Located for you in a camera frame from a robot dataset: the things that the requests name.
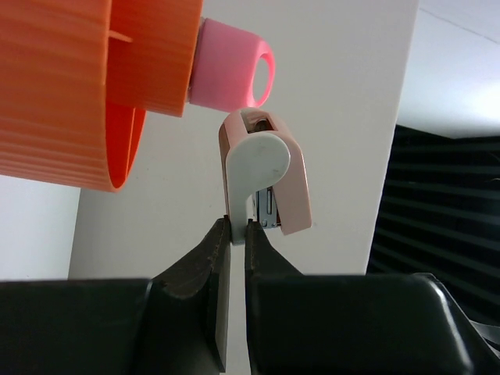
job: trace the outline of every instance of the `orange plastic cup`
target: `orange plastic cup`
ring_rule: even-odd
[[[119,190],[145,110],[183,111],[202,0],[2,0],[0,10],[0,174]]]

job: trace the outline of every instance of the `black surface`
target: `black surface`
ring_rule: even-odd
[[[0,283],[0,374],[218,374],[230,226],[153,280]]]
[[[246,236],[254,375],[499,372],[468,319],[428,277],[304,276],[277,254],[257,223]]]

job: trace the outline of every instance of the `stapler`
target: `stapler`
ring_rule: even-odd
[[[302,150],[282,119],[255,108],[232,112],[220,127],[219,146],[233,245],[245,243],[249,216],[285,235],[311,227]]]

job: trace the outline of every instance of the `pink cylindrical object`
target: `pink cylindrical object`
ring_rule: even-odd
[[[260,59],[267,62],[269,77],[264,95],[255,99],[253,80]],[[189,102],[225,112],[260,107],[271,92],[274,70],[273,52],[261,37],[207,19],[198,39]]]

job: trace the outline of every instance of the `white wall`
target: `white wall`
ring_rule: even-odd
[[[65,279],[80,189],[0,176],[0,280]]]
[[[500,2],[420,0],[398,123],[451,138],[500,135]]]
[[[416,1],[206,0],[204,15],[262,35],[277,77],[265,109],[302,146],[313,227],[276,248],[305,273],[363,273],[394,132]],[[225,114],[149,114],[127,186],[82,191],[71,277],[151,277],[224,214],[217,131]],[[243,248],[233,249],[229,374],[249,373]]]

